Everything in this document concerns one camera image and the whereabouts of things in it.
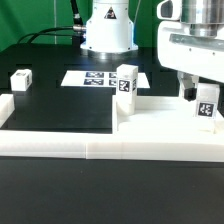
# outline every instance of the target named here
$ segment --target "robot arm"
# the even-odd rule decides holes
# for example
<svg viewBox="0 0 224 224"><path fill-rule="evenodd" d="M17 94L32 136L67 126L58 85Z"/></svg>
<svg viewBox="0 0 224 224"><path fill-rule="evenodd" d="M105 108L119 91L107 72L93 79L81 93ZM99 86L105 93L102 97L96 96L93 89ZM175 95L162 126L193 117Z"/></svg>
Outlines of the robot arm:
<svg viewBox="0 0 224 224"><path fill-rule="evenodd" d="M161 65L178 71L183 97L196 99L196 116L208 106L214 117L219 86L198 77L224 82L224 0L165 0L157 16L167 20L158 29Z"/></svg>

